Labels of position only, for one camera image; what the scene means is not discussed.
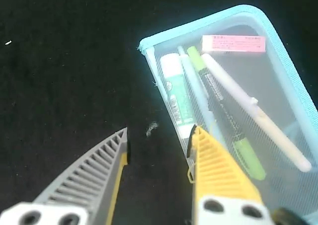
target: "black background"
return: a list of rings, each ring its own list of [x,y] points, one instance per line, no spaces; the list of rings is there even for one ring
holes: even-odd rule
[[[113,224],[185,224],[187,164],[136,47],[243,3],[271,20],[316,103],[317,0],[0,0],[0,210],[32,201],[85,151],[128,126],[132,163]],[[159,128],[146,138],[152,121]]]

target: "pen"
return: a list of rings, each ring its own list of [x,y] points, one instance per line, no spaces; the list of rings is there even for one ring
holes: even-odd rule
[[[215,79],[267,134],[276,146],[294,163],[294,165],[302,172],[310,171],[312,168],[311,163],[257,105],[257,100],[250,97],[209,54],[203,54],[202,59]]]
[[[222,124],[223,130],[227,130],[226,135],[230,135],[232,138],[232,145],[236,152],[239,161],[246,169],[248,174],[257,180],[265,179],[266,172],[261,165],[257,155],[255,154],[252,146],[242,131],[239,123],[236,122],[233,115],[228,110],[223,94],[217,85],[217,81],[210,73],[209,69],[203,62],[197,49],[192,46],[187,49],[187,53],[196,69],[202,83],[209,95],[209,102],[213,105],[210,106],[210,110],[213,111],[217,118],[217,123]]]
[[[202,90],[200,79],[197,77],[197,73],[192,66],[189,56],[184,52],[184,49],[181,46],[178,46],[178,52],[180,54],[184,73],[189,79],[189,86],[193,91],[193,97],[198,104],[198,109],[200,110],[208,132],[213,135],[213,137],[216,138],[226,149],[228,149],[220,129],[217,126],[214,127],[216,124],[215,117],[209,110],[206,94]]]

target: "black wheel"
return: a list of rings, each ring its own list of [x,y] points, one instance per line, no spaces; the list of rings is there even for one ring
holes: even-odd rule
[[[300,216],[284,208],[275,210],[271,216],[276,225],[309,225]]]

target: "white pen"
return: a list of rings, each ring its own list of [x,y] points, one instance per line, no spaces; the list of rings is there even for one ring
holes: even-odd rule
[[[257,105],[257,99],[250,97],[209,54],[203,54],[202,59],[215,79],[236,100],[246,113],[251,116],[255,123],[294,163],[294,165],[302,172],[310,171],[312,168],[311,163]]]

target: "screw hole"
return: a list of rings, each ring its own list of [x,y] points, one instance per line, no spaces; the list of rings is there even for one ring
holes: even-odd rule
[[[34,225],[40,220],[41,214],[38,211],[31,211],[25,214],[21,220],[20,225]]]
[[[224,212],[224,208],[222,204],[215,200],[208,200],[204,203],[204,208],[211,212],[222,213]]]
[[[242,211],[243,211],[243,214],[245,214],[246,216],[250,216],[257,219],[263,217],[262,213],[258,209],[252,206],[245,206],[243,207]]]
[[[76,214],[67,214],[60,219],[59,225],[77,225],[80,218]]]

